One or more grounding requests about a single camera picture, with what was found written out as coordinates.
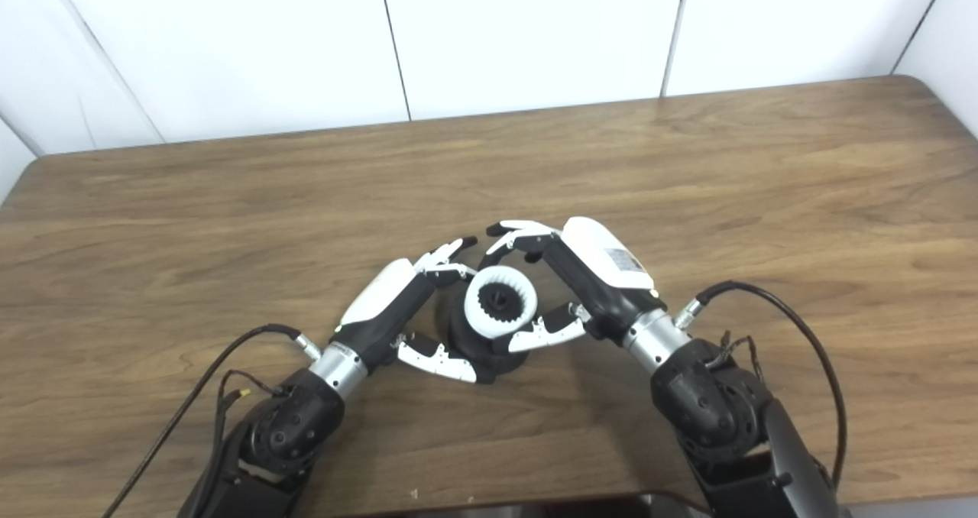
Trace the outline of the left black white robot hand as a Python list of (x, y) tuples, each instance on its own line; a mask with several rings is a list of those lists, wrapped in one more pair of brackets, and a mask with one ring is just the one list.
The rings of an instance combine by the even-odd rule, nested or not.
[(455, 263), (455, 257), (476, 243), (475, 236), (457, 238), (416, 261), (391, 261), (345, 310), (321, 358), (310, 366), (311, 371), (343, 397), (395, 359), (452, 380), (471, 384), (495, 382), (496, 375), (489, 367), (406, 330), (406, 324), (437, 289), (474, 278), (475, 271)]

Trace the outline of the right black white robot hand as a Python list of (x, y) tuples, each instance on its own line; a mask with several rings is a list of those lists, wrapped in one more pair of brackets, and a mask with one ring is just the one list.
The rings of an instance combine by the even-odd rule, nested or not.
[(562, 229), (511, 219), (490, 225), (486, 234), (496, 241), (480, 261), (482, 270), (520, 251), (528, 263), (545, 261), (577, 298), (492, 341), (496, 354), (528, 352), (583, 335), (629, 348), (643, 321), (665, 308), (646, 268), (587, 216), (572, 216)]

